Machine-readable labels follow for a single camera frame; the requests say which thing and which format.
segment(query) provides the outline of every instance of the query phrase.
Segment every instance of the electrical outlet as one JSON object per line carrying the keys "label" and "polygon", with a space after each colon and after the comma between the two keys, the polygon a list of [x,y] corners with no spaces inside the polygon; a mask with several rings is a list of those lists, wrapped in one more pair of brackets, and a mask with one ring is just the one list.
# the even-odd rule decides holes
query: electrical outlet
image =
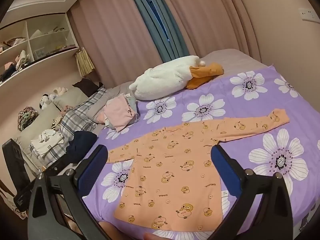
{"label": "electrical outlet", "polygon": [[299,8],[299,13],[302,20],[304,21],[312,21],[312,22],[320,23],[320,19],[316,14],[315,10],[313,9]]}

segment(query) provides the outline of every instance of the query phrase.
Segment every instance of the wall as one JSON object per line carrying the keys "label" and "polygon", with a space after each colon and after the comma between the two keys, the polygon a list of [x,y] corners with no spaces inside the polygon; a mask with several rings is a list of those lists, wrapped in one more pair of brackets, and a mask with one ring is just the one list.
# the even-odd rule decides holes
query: wall
{"label": "wall", "polygon": [[[26,106],[39,109],[43,94],[50,94],[55,87],[70,88],[81,80],[74,56],[54,57],[45,64],[38,64],[16,75],[0,87],[0,145],[17,133],[18,113]],[[11,181],[2,149],[0,150],[0,179],[16,194]]]}
{"label": "wall", "polygon": [[257,37],[261,61],[275,68],[320,111],[320,24],[302,21],[308,0],[242,0]]}

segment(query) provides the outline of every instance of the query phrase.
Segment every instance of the floral bedsheet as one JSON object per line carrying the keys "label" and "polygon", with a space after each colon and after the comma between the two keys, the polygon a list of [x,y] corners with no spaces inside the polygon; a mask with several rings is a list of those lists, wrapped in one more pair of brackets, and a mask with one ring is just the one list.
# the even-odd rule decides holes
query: floral bedsheet
{"label": "floral bedsheet", "polygon": [[[213,80],[195,90],[182,90],[155,101],[139,101],[140,121],[121,132],[101,131],[91,154],[98,144],[108,150],[164,126],[182,122],[219,119],[224,117],[258,117],[274,108],[284,108],[290,122],[269,133],[222,143],[231,158],[257,174],[272,175],[279,171],[290,195],[294,225],[310,211],[320,195],[320,114],[275,70],[273,66],[236,76]],[[98,221],[108,221],[122,232],[142,239],[144,232],[174,240],[206,240],[210,232],[173,232],[152,230],[117,220],[113,211],[119,205],[120,195],[132,160],[106,164],[84,202]],[[224,216],[236,198],[221,181],[221,206]],[[253,208],[241,228],[250,226],[259,206],[256,197]]]}

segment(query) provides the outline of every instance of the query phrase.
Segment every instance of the curtain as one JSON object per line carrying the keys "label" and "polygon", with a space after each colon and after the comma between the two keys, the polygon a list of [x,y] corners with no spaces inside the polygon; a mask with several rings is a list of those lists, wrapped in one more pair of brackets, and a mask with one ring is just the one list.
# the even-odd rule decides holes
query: curtain
{"label": "curtain", "polygon": [[254,31],[241,0],[165,0],[190,54],[204,57],[238,49],[260,61]]}
{"label": "curtain", "polygon": [[162,63],[133,0],[78,0],[67,14],[105,87],[133,81]]}

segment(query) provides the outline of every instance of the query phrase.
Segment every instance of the plush pillow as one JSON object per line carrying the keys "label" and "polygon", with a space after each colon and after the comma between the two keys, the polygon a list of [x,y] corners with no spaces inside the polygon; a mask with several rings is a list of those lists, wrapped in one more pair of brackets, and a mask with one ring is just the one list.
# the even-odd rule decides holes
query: plush pillow
{"label": "plush pillow", "polygon": [[80,82],[77,82],[73,85],[76,88],[80,88],[81,91],[87,96],[90,97],[96,93],[99,87],[93,83],[90,79],[83,78]]}
{"label": "plush pillow", "polygon": [[75,107],[84,101],[88,97],[81,91],[80,88],[72,87],[63,95],[56,97],[53,103],[60,109],[63,110],[65,106]]}
{"label": "plush pillow", "polygon": [[132,95],[132,91],[129,89],[129,86],[131,84],[132,81],[123,83],[119,86],[116,86],[115,88],[108,89],[106,93],[93,106],[90,107],[89,111],[87,112],[87,117],[96,122],[97,113],[106,105],[108,100],[115,98],[120,94]]}
{"label": "plush pillow", "polygon": [[37,138],[44,130],[51,129],[53,119],[59,115],[60,111],[54,104],[48,105],[46,109],[41,111],[39,116],[32,122],[32,124],[20,132],[17,138],[14,139],[19,144],[21,150],[29,158],[32,155],[29,149],[31,140]]}

